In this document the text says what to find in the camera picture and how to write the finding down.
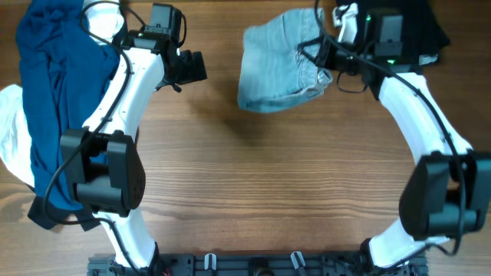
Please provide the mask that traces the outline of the light blue denim shorts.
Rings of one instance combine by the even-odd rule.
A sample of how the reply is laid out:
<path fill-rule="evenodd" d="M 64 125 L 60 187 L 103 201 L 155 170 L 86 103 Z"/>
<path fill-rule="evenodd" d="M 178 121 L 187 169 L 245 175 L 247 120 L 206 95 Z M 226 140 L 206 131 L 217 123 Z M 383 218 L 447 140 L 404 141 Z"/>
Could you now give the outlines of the light blue denim shorts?
<path fill-rule="evenodd" d="M 274 113 L 320 97 L 333 81 L 297 45 L 321 36 L 315 18 L 324 12 L 296 8 L 244 31 L 237 101 L 241 110 Z"/>

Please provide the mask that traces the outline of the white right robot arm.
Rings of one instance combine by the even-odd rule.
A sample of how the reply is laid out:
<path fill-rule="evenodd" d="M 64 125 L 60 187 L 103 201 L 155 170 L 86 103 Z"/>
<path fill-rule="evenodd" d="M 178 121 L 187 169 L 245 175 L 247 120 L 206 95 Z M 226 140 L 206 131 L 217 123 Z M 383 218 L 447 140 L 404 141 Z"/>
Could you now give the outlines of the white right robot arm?
<path fill-rule="evenodd" d="M 414 158 L 397 220 L 362 244 L 357 268 L 366 274 L 398 271 L 431 248 L 456 255 L 463 236 L 478 232 L 486 221 L 490 154 L 475 151 L 451 126 L 420 66 L 404 60 L 401 42 L 372 39 L 356 52 L 327 36 L 297 49 L 316 65 L 361 74 L 395 119 Z"/>

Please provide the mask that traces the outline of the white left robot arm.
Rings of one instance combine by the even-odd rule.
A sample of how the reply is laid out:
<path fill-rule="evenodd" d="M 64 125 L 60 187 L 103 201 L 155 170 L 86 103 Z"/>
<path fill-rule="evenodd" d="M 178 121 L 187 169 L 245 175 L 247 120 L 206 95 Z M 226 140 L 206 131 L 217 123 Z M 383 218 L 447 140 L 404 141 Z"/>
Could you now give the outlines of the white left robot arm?
<path fill-rule="evenodd" d="M 116 252 L 108 265 L 112 274 L 163 270 L 139 209 L 146 175 L 137 134 L 154 92 L 207 78 L 202 53 L 180 45 L 170 34 L 131 31 L 118 47 L 120 65 L 103 99 L 82 128 L 61 137 L 69 195 L 103 224 Z"/>

